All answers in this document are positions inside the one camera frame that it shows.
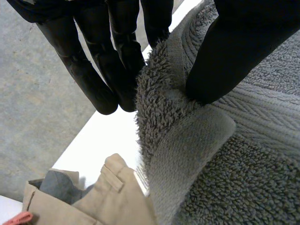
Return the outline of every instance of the gloved hand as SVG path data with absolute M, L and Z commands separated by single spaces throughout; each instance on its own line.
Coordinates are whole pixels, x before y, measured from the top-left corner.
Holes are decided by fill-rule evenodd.
M 98 112 L 111 114 L 118 104 L 124 111 L 135 110 L 135 79 L 145 65 L 135 36 L 139 0 L 7 1 L 25 20 L 37 24 Z M 173 0 L 142 0 L 142 6 L 147 38 L 154 47 L 169 35 Z M 107 85 L 83 51 L 74 19 Z

